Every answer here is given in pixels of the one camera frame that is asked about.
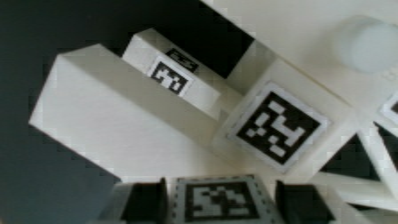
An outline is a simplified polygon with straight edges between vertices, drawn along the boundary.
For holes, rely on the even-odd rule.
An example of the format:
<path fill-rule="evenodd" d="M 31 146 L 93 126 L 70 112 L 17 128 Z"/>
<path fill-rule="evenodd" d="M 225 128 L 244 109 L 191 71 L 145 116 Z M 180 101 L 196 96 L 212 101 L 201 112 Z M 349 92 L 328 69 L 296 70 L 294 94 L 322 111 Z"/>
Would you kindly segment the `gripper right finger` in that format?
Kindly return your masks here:
<path fill-rule="evenodd" d="M 287 224 L 329 224 L 337 220 L 313 185 L 278 182 L 276 204 Z"/>

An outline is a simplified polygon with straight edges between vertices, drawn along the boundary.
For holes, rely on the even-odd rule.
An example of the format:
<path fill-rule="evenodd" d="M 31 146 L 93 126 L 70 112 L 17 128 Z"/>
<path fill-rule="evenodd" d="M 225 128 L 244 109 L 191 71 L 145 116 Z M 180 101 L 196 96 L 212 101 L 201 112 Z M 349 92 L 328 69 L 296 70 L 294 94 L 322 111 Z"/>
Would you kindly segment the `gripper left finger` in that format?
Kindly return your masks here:
<path fill-rule="evenodd" d="M 88 224 L 166 224 L 168 182 L 118 183 L 98 218 Z"/>

